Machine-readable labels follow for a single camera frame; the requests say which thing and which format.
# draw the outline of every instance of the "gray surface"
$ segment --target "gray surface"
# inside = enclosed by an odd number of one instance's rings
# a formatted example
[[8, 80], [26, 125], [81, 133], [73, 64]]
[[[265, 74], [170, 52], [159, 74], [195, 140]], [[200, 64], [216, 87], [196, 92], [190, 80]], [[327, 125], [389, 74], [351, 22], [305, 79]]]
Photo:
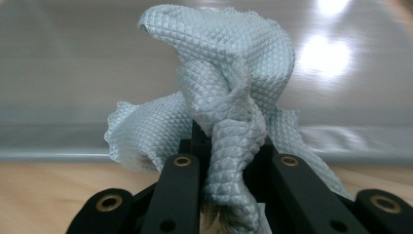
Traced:
[[[108, 160], [116, 101], [177, 91], [171, 47], [136, 28], [162, 1], [0, 4], [0, 159]], [[394, 1], [174, 1], [255, 11], [290, 33], [280, 106], [328, 162], [413, 163], [413, 33]]]

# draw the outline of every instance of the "wooden surface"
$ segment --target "wooden surface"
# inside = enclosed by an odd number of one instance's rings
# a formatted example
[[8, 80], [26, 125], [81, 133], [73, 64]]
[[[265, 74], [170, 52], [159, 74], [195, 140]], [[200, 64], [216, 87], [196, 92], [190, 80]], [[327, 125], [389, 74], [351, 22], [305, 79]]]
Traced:
[[[380, 188], [413, 204], [413, 168], [333, 167], [352, 195]], [[157, 174], [133, 173], [117, 164], [0, 164], [0, 233], [64, 233], [96, 192], [118, 187], [137, 193]]]

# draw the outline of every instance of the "brass ring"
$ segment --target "brass ring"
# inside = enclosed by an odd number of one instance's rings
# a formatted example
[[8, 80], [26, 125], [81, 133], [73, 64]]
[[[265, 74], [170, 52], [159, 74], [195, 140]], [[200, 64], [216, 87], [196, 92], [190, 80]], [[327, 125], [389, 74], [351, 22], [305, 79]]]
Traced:
[[173, 163], [178, 167], [186, 167], [191, 164], [191, 159], [188, 157], [177, 157]]
[[370, 197], [370, 202], [378, 209], [391, 214], [401, 213], [401, 206], [393, 199], [383, 195], [374, 195]]
[[96, 209], [100, 212], [111, 212], [122, 204], [122, 197], [118, 194], [104, 195], [97, 201]]
[[289, 156], [282, 157], [282, 163], [289, 167], [295, 167], [295, 166], [298, 166], [299, 164], [297, 159], [293, 157], [289, 157]]

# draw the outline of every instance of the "crumpled towel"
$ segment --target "crumpled towel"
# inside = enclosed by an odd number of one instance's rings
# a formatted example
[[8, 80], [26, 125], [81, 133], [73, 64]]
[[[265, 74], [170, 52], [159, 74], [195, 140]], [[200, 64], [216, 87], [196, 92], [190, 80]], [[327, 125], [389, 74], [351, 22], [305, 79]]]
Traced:
[[190, 138], [194, 119], [212, 142], [203, 189], [206, 226], [219, 211], [222, 233], [271, 233], [243, 181], [243, 169], [267, 135], [280, 153], [302, 157], [331, 190], [347, 195], [305, 146], [295, 112], [276, 106], [294, 52], [275, 21], [234, 9], [161, 5], [148, 9], [138, 27], [175, 47], [181, 92], [142, 105], [118, 103], [105, 134], [113, 160], [132, 170], [161, 171], [179, 141]]

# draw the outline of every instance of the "knotted cloth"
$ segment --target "knotted cloth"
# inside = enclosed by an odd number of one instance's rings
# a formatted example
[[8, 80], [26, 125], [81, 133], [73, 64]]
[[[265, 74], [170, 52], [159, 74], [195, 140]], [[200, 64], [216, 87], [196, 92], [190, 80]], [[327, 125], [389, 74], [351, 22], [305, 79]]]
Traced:
[[212, 143], [203, 188], [206, 226], [219, 212], [222, 233], [271, 232], [243, 181], [243, 169], [267, 135], [280, 153], [303, 158], [331, 190], [347, 194], [304, 144], [296, 113], [277, 108], [294, 52], [275, 21], [234, 9], [161, 5], [148, 9], [138, 27], [176, 49], [181, 92], [142, 105], [119, 102], [105, 134], [113, 160], [136, 171], [161, 171], [179, 141], [191, 137], [194, 119]]

